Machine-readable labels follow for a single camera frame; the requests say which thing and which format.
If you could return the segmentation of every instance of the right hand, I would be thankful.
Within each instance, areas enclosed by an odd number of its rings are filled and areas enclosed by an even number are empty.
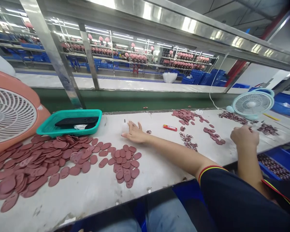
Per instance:
[[[230,138],[236,146],[255,146],[259,144],[259,133],[251,130],[249,126],[235,127]]]
[[[145,143],[149,134],[143,132],[142,125],[138,122],[139,127],[132,121],[128,122],[129,133],[122,133],[121,136],[135,143]]]

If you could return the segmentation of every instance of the white wall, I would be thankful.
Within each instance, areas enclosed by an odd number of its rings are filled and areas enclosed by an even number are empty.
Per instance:
[[[269,42],[290,51],[290,19]],[[240,76],[236,83],[248,84],[253,87],[260,83],[267,83],[271,78],[273,78],[267,87],[272,89],[289,73],[290,72],[275,68],[265,67],[258,64],[251,64]]]
[[[219,69],[222,61],[223,61],[224,56],[219,56],[218,61],[216,62],[214,68],[215,69]],[[233,67],[233,65],[235,64],[237,60],[235,59],[231,59],[231,58],[226,58],[225,61],[223,62],[222,66],[220,69],[224,70],[226,73],[228,73],[230,71],[230,69]]]

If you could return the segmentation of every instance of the white fan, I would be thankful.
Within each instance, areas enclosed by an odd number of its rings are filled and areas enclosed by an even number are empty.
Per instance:
[[[239,95],[234,99],[232,106],[228,106],[226,110],[232,113],[236,112],[248,120],[257,120],[259,114],[271,109],[273,105],[274,91],[258,88]]]

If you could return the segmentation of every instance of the red lighter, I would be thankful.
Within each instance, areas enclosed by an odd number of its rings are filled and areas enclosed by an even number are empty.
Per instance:
[[[163,125],[163,128],[168,129],[168,130],[172,130],[172,131],[177,131],[176,127],[172,127],[172,126],[168,126],[168,125]]]

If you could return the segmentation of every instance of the electric fan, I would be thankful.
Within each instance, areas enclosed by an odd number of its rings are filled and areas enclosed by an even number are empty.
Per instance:
[[[257,120],[259,114],[271,109],[273,105],[274,91],[258,88],[239,95],[234,99],[232,106],[228,106],[226,110],[232,113],[236,112],[248,120]]]
[[[34,135],[49,116],[34,90],[0,71],[0,152]]]

